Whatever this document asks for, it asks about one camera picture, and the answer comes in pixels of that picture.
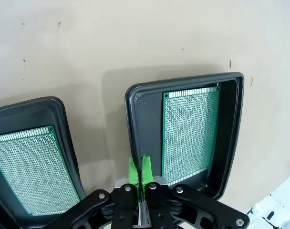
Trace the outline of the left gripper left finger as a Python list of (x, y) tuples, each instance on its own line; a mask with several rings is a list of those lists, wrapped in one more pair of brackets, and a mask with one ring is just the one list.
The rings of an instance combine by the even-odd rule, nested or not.
[(140, 196), (139, 175), (132, 158), (129, 158), (128, 180), (115, 185), (111, 193), (100, 190), (81, 201), (74, 210), (72, 229), (101, 229), (111, 223), (113, 229), (131, 229), (138, 223)]

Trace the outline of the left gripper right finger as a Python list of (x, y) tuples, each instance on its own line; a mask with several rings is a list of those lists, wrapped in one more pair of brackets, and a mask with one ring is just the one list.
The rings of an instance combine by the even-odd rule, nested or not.
[(142, 189), (153, 229), (175, 229), (182, 221), (197, 229), (246, 229), (249, 217), (185, 184), (170, 188), (152, 175), (150, 157), (142, 158)]

